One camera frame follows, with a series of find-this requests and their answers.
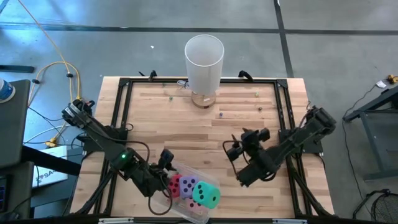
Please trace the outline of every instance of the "die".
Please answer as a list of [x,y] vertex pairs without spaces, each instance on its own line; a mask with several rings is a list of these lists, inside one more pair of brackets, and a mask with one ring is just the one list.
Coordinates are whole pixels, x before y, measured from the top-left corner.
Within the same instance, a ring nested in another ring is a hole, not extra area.
[[193,188],[198,183],[198,177],[191,175],[180,178],[180,197],[192,197]]
[[217,206],[221,198],[220,190],[214,185],[204,181],[199,181],[192,192],[194,201],[203,206],[213,209]]
[[170,179],[169,185],[167,186],[167,188],[169,188],[169,190],[171,191],[173,198],[180,196],[180,178],[181,177],[182,177],[182,175],[180,175],[180,174],[172,176],[172,178]]
[[206,210],[206,207],[194,201],[192,197],[185,199],[185,207],[191,212],[202,212]]

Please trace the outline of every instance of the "round base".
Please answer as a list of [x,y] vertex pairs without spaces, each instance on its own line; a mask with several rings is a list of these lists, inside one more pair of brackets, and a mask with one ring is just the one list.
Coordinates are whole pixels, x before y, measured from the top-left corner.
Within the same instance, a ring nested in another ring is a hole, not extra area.
[[211,95],[200,95],[200,94],[192,92],[191,97],[192,97],[193,104],[202,109],[207,109],[216,103],[216,93],[215,92]]

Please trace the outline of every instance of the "yellow cable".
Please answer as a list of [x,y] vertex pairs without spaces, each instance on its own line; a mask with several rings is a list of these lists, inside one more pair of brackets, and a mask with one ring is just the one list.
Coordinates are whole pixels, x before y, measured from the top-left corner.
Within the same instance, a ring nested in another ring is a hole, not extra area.
[[61,56],[68,73],[70,73],[68,65],[67,65],[67,61],[64,59],[60,49],[57,47],[57,45],[54,43],[54,41],[50,38],[50,36],[48,35],[48,33],[43,29],[43,27],[39,24],[39,22],[37,22],[37,20],[35,19],[35,17],[29,12],[29,10],[26,8],[26,6],[24,5],[24,3],[22,3],[21,0],[18,0],[19,3],[21,4],[21,6],[26,10],[26,12],[31,16],[31,18],[35,21],[36,25],[43,31],[44,35],[51,41],[52,45],[54,46],[55,50],[58,52],[58,54]]
[[[79,74],[79,71],[78,71],[72,64],[68,63],[68,62],[64,59],[64,57],[63,57],[63,55],[62,55],[60,49],[58,48],[58,46],[57,46],[57,45],[55,44],[55,42],[50,38],[50,36],[48,35],[48,33],[43,29],[43,27],[39,24],[39,22],[37,22],[37,20],[35,19],[35,17],[30,13],[30,11],[28,10],[28,8],[26,8],[26,6],[24,5],[24,3],[22,3],[21,0],[18,0],[18,2],[19,2],[19,3],[21,4],[21,6],[26,10],[26,12],[31,16],[31,18],[35,21],[36,25],[40,28],[40,30],[42,30],[42,32],[44,33],[44,35],[49,39],[49,41],[50,41],[51,44],[54,46],[55,50],[57,51],[57,53],[60,55],[60,57],[61,57],[61,59],[62,59],[62,62],[53,62],[53,63],[51,63],[51,64],[46,65],[44,68],[40,69],[40,71],[37,72],[36,79],[37,79],[37,80],[39,79],[39,76],[40,76],[40,74],[43,72],[43,70],[49,68],[51,65],[55,65],[55,64],[58,64],[58,63],[64,63],[64,64],[65,64],[65,67],[67,68],[68,73],[70,73],[69,67],[68,67],[68,65],[69,65],[69,66],[71,66],[71,67],[76,71],[77,83],[78,83],[78,84],[77,84],[76,98],[80,100],[81,97],[80,97],[80,74]],[[32,85],[32,89],[30,90],[30,96],[29,96],[29,100],[28,100],[28,106],[30,106],[30,104],[32,103],[33,96],[34,96],[34,89],[35,89],[35,83]],[[72,101],[73,101],[73,97],[72,97],[72,78],[69,78],[69,94],[70,94],[70,102],[72,102]],[[66,125],[66,122],[63,123],[61,129],[59,130],[59,132],[57,133],[57,135],[54,137],[55,140],[57,139],[58,135],[63,131],[63,129],[65,128],[65,125]]]
[[[53,62],[53,63],[50,63],[50,64],[46,65],[45,67],[43,67],[42,69],[40,69],[39,72],[37,72],[36,79],[39,80],[40,74],[41,74],[46,68],[49,68],[50,66],[55,65],[55,64],[58,64],[58,63],[64,63],[64,62]],[[76,99],[81,99],[81,97],[80,97],[80,74],[79,74],[79,71],[78,71],[78,70],[76,69],[76,67],[73,66],[71,63],[69,63],[69,62],[66,62],[66,63],[67,63],[67,65],[71,66],[71,67],[75,70],[75,72],[76,72],[76,75],[77,75],[77,93],[76,93]],[[28,100],[28,106],[30,106],[30,104],[32,103],[35,86],[36,86],[36,84],[33,83],[32,89],[30,89],[30,96],[29,96],[29,100]],[[70,94],[70,102],[72,102],[72,101],[73,101],[73,97],[72,97],[72,78],[69,78],[69,94]]]

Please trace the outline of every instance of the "green die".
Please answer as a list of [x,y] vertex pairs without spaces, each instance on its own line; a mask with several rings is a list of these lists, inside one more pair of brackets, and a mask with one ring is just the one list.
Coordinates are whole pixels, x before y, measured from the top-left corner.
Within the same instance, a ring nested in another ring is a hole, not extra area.
[[214,185],[199,181],[193,189],[192,197],[197,203],[202,204],[206,208],[213,209],[220,201],[221,193]]

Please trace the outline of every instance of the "purple die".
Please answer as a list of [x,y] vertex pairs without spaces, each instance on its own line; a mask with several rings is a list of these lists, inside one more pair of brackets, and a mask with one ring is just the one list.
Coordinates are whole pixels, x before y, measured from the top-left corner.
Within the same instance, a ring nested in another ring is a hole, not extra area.
[[193,188],[198,183],[198,177],[191,175],[180,178],[180,197],[192,197]]

